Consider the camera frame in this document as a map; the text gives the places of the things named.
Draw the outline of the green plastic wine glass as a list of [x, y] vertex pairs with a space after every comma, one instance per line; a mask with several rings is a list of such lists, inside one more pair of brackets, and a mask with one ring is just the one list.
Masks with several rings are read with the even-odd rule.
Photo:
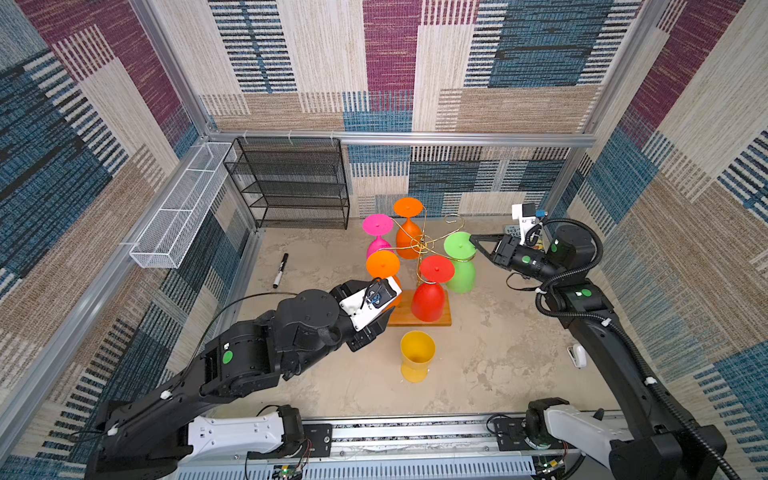
[[470, 234], [462, 231], [452, 233], [445, 239], [443, 249], [454, 266], [454, 275], [446, 282], [446, 288], [458, 294], [470, 292], [475, 286], [473, 259], [477, 252], [470, 241]]

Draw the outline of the yellow plastic wine glass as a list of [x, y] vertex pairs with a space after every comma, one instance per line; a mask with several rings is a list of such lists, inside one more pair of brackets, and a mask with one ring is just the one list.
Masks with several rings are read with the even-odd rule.
[[400, 350], [403, 378], [411, 383], [424, 381], [436, 354], [433, 338], [422, 331], [410, 331], [402, 337]]

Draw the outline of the red plastic wine glass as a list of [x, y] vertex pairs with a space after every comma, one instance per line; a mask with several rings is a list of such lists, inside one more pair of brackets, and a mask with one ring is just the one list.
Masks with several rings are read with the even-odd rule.
[[432, 255], [421, 261], [418, 272], [421, 284], [413, 296], [412, 314], [425, 323], [437, 322], [443, 315], [446, 299], [443, 284], [453, 278], [454, 265], [443, 256]]

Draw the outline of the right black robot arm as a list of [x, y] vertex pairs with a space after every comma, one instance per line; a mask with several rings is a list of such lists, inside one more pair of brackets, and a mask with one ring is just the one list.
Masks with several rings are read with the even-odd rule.
[[494, 265], [538, 281], [536, 309], [557, 319], [585, 349], [627, 424], [612, 430], [560, 398], [545, 398], [529, 404], [530, 443], [573, 445], [616, 479], [711, 479], [716, 472], [738, 478], [724, 457], [721, 432], [700, 425], [675, 399], [588, 278], [604, 254], [592, 228], [574, 219], [546, 218], [521, 239], [493, 234], [470, 241]]

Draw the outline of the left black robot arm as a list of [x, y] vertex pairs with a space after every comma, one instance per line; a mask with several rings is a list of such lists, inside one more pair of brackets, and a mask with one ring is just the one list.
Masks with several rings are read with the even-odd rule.
[[358, 351], [388, 325], [400, 296], [386, 280], [305, 290], [254, 320], [234, 323], [188, 366], [133, 402], [111, 402], [96, 429], [88, 479], [159, 479], [198, 453], [193, 421], [216, 406], [302, 375], [342, 345]]

